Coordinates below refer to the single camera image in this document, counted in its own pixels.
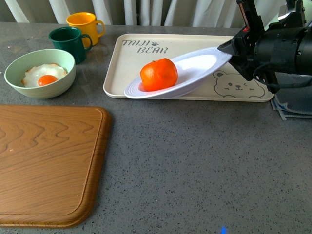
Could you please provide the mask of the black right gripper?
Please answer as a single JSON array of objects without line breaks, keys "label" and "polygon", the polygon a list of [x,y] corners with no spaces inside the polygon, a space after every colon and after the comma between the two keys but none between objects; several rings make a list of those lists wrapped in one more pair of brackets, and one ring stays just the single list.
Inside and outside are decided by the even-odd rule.
[{"label": "black right gripper", "polygon": [[218,50],[233,57],[229,63],[242,77],[251,81],[256,67],[305,67],[305,8],[301,0],[288,0],[281,6],[278,22],[265,29],[252,0],[239,0],[237,4],[245,27],[218,46]]}]

